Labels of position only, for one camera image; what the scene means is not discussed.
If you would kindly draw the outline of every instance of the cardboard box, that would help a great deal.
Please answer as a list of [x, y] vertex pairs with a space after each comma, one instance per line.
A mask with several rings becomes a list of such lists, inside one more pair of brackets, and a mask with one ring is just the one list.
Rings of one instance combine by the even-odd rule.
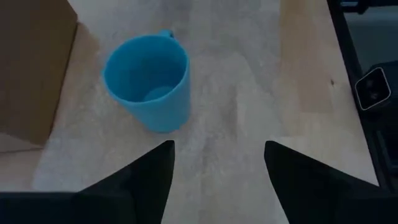
[[67, 0], [0, 2], [0, 152], [48, 139], [76, 25]]

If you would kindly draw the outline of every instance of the mug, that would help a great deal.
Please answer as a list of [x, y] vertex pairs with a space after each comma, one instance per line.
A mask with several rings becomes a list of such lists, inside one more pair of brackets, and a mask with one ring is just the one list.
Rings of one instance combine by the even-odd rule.
[[109, 94], [151, 131], [174, 131], [189, 118], [189, 57], [170, 30], [123, 43], [103, 79]]

